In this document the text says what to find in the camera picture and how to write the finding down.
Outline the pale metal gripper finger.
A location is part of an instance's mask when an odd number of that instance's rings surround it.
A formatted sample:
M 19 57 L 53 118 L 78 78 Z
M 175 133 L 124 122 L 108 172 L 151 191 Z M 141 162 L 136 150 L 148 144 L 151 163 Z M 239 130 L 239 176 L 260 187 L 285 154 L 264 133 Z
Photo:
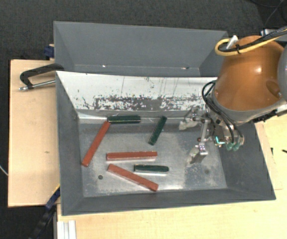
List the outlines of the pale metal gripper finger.
M 195 127 L 199 124 L 200 116 L 198 115 L 199 107 L 192 107 L 179 123 L 179 130 Z
M 191 167 L 195 163 L 201 163 L 207 155 L 208 151 L 205 145 L 195 145 L 188 154 L 186 167 Z

